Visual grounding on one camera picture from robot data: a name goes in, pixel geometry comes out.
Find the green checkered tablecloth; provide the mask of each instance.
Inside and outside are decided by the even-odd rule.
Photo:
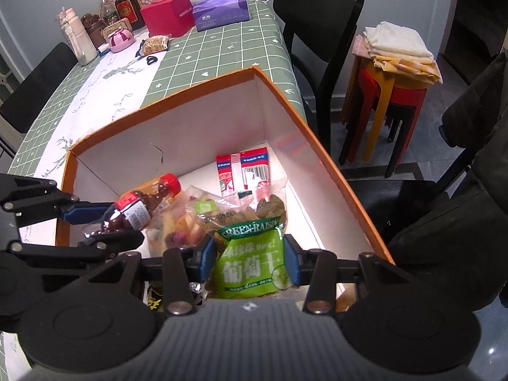
[[[256,65],[281,88],[304,117],[300,91],[275,14],[263,1],[249,1],[248,6],[250,21],[202,32],[193,28],[186,35],[172,40],[140,106],[149,105],[207,79]],[[60,119],[99,63],[100,58],[97,58],[85,67],[76,65],[64,79],[26,134],[14,157],[10,174],[34,175]],[[60,146],[68,149],[72,145]]]

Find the dark jacket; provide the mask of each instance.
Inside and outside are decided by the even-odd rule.
[[[444,113],[450,146],[479,150],[449,201],[388,244],[397,265],[470,309],[491,303],[508,278],[508,53]]]

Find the blue gripper pad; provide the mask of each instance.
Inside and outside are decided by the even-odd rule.
[[[80,202],[68,212],[63,214],[63,220],[71,225],[89,224],[100,219],[103,214],[111,207],[111,202],[96,204],[90,203],[85,206],[85,202]]]
[[[215,265],[215,240],[210,238],[201,252],[201,263],[199,266],[200,282],[206,282]]]
[[[300,266],[298,265],[298,256],[293,247],[289,244],[288,239],[284,236],[284,266],[293,285],[300,285]]]

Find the folded towel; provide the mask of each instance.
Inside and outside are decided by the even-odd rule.
[[[383,71],[414,78],[429,84],[434,84],[435,82],[443,84],[443,78],[436,63],[427,65],[415,61],[383,56],[375,56],[373,60],[374,66],[382,68]]]
[[[434,59],[416,30],[383,21],[376,28],[365,27],[364,34],[370,48],[377,54],[397,53]]]
[[[417,57],[417,56],[411,56],[410,54],[403,54],[403,53],[392,53],[392,52],[386,52],[384,50],[376,50],[373,49],[372,46],[369,44],[367,39],[365,39],[365,48],[369,52],[369,57],[373,56],[384,56],[384,57],[393,57],[397,59],[405,59],[410,61],[416,61],[418,63],[422,64],[432,64],[434,63],[434,56],[430,57]]]

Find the red bottle cap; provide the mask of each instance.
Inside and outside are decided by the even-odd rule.
[[[182,190],[178,178],[172,173],[166,173],[164,176],[161,176],[159,182],[164,184],[171,191],[173,196],[176,196]]]

